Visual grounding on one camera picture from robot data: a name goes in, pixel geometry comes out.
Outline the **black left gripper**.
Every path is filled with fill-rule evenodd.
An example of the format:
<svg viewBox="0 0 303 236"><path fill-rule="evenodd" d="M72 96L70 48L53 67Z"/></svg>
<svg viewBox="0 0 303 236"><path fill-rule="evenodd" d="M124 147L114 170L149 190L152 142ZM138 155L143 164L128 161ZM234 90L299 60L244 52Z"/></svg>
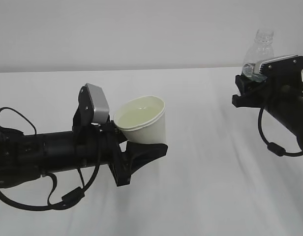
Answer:
<svg viewBox="0 0 303 236"><path fill-rule="evenodd" d="M89 157L83 162L94 161L94 171L86 186L91 186L99 172L99 167L107 164L117 186L130 184L131 175L141 167L167 154L166 144L139 144L127 142L125 153L120 144L127 140L115 123L108 120L104 124L92 122L93 109L86 86L82 86L78 95L78 108L73 116L72 131L77 151Z"/></svg>

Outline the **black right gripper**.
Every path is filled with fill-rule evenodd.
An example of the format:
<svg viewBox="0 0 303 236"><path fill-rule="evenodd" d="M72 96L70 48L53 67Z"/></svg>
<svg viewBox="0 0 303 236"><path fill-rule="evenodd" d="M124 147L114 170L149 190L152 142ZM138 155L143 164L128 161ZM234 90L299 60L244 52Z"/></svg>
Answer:
<svg viewBox="0 0 303 236"><path fill-rule="evenodd" d="M262 82L250 80L245 75L236 75L235 84L239 95L232 96L232 104L239 107L261 108L274 99L303 98L303 56L298 56L290 65L266 70Z"/></svg>

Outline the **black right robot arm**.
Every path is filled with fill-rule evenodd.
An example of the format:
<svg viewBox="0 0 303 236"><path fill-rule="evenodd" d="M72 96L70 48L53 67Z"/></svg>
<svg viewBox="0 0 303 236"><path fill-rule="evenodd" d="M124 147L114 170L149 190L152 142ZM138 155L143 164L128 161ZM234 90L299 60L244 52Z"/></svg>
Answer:
<svg viewBox="0 0 303 236"><path fill-rule="evenodd" d="M267 149L277 156L303 155L303 56L286 55L256 63L256 75L265 76L255 82L245 75L235 77L240 94L232 96L232 104L239 107L259 108L258 131ZM287 152L282 146L266 139L262 130L262 115L267 111L297 138L299 152Z"/></svg>

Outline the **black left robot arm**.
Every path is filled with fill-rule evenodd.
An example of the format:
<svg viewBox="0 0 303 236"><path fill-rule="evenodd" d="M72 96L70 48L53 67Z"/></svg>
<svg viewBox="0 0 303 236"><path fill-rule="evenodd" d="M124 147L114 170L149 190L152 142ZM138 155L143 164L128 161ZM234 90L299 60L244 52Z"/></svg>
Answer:
<svg viewBox="0 0 303 236"><path fill-rule="evenodd" d="M111 117L103 89L87 83L70 131L25 135L0 126L0 188L94 165L108 165L116 185L128 185L137 170L167 150L162 99L139 97Z"/></svg>

